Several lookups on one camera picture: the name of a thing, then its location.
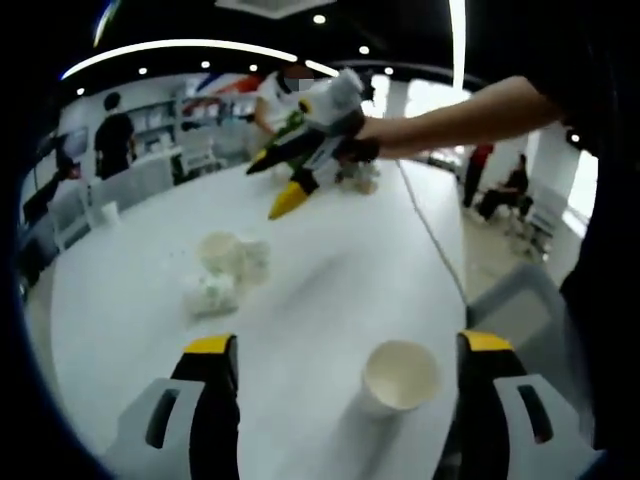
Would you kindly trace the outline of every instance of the table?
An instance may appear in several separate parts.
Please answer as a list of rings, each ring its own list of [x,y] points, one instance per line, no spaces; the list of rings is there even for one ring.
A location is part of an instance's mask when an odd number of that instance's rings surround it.
[[[445,189],[439,172],[418,168],[427,170],[414,187]],[[104,452],[121,411],[151,380],[170,375],[185,345],[231,331],[239,338],[243,480],[430,478],[454,411],[455,335],[465,305],[398,164],[381,163],[375,195],[325,189],[274,222],[267,213],[280,186],[271,175],[243,171],[156,196],[124,212],[119,227],[95,230],[59,257],[53,357],[79,437]],[[454,191],[453,176],[444,178]],[[436,215],[434,223],[458,228],[434,230],[457,248],[459,212],[447,211],[455,218]],[[270,280],[237,313],[194,321],[182,308],[181,278],[196,271],[196,245],[216,230],[267,240]],[[442,388],[400,422],[373,423],[353,399],[369,353],[392,338],[431,349]]]

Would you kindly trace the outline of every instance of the crumpled paper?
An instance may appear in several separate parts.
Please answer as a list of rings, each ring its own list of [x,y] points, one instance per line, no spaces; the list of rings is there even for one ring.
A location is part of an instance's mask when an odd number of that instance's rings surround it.
[[[199,244],[205,272],[185,279],[184,303],[196,317],[231,313],[241,297],[269,277],[267,242],[242,242],[229,232],[214,232]]]

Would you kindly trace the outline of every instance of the gray chair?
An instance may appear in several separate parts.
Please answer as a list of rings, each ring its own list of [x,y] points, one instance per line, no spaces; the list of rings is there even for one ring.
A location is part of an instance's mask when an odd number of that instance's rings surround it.
[[[89,187],[88,204],[91,226],[103,223],[102,207],[116,202],[118,211],[123,212],[140,203],[140,191],[132,169],[120,172],[96,185]]]
[[[102,207],[116,202],[124,212],[149,197],[170,190],[173,175],[169,160],[158,159],[133,166],[89,188],[88,204],[91,227],[102,225]]]
[[[522,264],[467,307],[469,329],[494,333],[513,346],[530,374],[542,375],[581,416],[592,434],[585,360],[557,286],[537,266]]]
[[[61,252],[91,231],[85,194],[84,188],[74,188],[48,204],[53,239]]]

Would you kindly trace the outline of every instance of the white shirt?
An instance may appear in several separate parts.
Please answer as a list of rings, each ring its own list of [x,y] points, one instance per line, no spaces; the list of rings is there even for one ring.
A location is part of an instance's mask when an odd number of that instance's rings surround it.
[[[304,92],[286,93],[276,80],[277,72],[271,73],[258,87],[258,97],[267,104],[265,121],[274,132],[287,123],[287,118],[298,109],[298,101]]]

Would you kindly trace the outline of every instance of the person's arm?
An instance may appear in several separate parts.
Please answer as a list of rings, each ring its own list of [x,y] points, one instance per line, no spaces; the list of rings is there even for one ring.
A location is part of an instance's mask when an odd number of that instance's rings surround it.
[[[269,109],[269,105],[267,104],[266,100],[262,97],[258,97],[258,99],[256,100],[256,109],[254,112],[253,121],[258,126],[258,128],[260,128],[262,131],[264,131],[268,135],[273,136],[276,134],[276,132],[273,131],[273,129],[269,126],[269,124],[266,121],[268,109]]]
[[[469,100],[413,118],[367,119],[358,139],[376,139],[386,158],[504,140],[562,117],[560,108],[524,78],[490,85]]]

